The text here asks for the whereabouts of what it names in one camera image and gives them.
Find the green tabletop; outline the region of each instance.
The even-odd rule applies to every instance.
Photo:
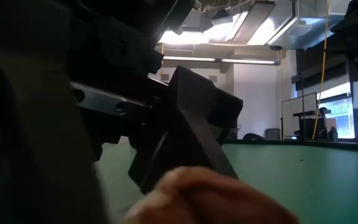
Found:
[[[241,181],[279,201],[301,223],[358,223],[358,152],[310,146],[227,144]],[[97,163],[114,220],[142,197],[127,175],[135,151],[105,145]]]

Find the window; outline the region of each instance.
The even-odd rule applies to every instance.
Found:
[[[320,104],[320,108],[325,107],[331,110],[326,118],[336,119],[336,129],[339,138],[354,138],[354,120],[352,98],[329,101]]]

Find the desk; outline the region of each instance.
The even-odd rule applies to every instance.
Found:
[[[112,216],[120,220],[142,197],[127,176],[135,151],[128,144],[104,149],[99,178]],[[278,144],[223,149],[241,181],[279,201],[301,223],[358,223],[358,151]]]

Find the green table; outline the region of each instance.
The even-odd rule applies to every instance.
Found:
[[[279,201],[301,223],[358,223],[358,152],[311,146],[225,144],[241,181]],[[142,197],[127,175],[135,151],[105,146],[98,162],[112,218]]]

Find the person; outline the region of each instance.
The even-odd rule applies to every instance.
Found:
[[[251,186],[204,167],[180,167],[127,212],[125,224],[296,224],[290,211]]]

